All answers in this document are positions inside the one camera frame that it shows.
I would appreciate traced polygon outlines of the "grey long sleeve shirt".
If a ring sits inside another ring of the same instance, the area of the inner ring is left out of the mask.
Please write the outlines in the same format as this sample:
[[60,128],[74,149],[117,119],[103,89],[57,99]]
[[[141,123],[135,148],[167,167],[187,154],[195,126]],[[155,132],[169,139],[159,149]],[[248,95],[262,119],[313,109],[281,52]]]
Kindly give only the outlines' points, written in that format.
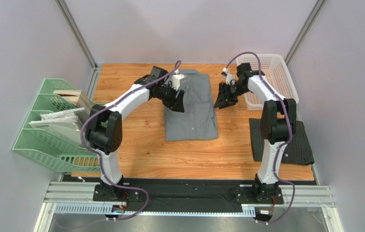
[[217,139],[218,124],[209,75],[195,69],[182,69],[180,73],[186,77],[180,86],[185,91],[185,112],[164,108],[165,141]]

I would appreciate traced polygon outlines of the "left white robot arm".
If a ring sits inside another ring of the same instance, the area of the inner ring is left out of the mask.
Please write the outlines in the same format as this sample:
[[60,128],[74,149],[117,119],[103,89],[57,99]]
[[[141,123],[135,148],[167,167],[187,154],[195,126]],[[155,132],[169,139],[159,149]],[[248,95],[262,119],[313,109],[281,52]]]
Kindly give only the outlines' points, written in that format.
[[186,76],[178,69],[172,73],[154,66],[150,74],[137,79],[131,88],[118,99],[104,106],[94,105],[88,121],[84,125],[84,142],[97,154],[101,180],[95,187],[94,199],[118,200],[125,195],[127,187],[123,185],[123,174],[119,169],[117,151],[123,139],[124,119],[138,106],[152,98],[160,99],[163,105],[183,113],[183,96],[180,87]]

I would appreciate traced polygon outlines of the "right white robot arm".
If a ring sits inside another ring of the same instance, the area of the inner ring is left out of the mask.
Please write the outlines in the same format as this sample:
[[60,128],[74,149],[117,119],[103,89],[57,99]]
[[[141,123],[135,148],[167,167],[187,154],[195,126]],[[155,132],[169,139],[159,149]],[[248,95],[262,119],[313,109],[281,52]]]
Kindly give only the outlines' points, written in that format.
[[228,72],[228,67],[221,73],[225,82],[219,84],[219,93],[214,107],[223,109],[234,106],[238,96],[248,92],[255,94],[263,103],[260,120],[260,133],[264,139],[263,158],[253,185],[252,197],[263,202],[278,192],[278,171],[286,146],[295,133],[296,101],[286,99],[267,81],[262,71],[254,71],[249,63],[242,63],[236,68],[236,75]]

